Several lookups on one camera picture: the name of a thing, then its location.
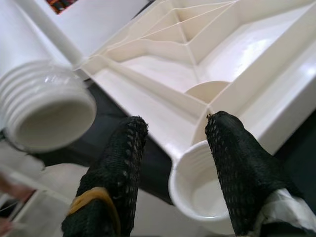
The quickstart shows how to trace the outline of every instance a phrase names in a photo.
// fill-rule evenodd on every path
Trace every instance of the white plastic rod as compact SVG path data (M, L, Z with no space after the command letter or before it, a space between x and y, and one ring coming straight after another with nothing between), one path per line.
M0 8L0 78L25 63L47 61L50 56L12 0Z
M64 54L64 56L77 69L84 61L82 52L69 40L69 38L45 14L35 0L15 0L41 31Z

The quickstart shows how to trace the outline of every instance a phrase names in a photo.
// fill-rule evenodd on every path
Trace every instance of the black mesh glove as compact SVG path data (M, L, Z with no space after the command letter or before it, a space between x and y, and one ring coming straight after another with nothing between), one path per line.
M226 112L208 118L205 129L217 174L237 236L251 232L266 198L279 189L300 197L278 160Z
M148 133L140 117L125 118L109 139L100 157L82 177L77 197L94 187L109 192L118 211L121 236L130 236L134 227L140 163ZM62 223L64 237L115 236L106 204L93 200Z

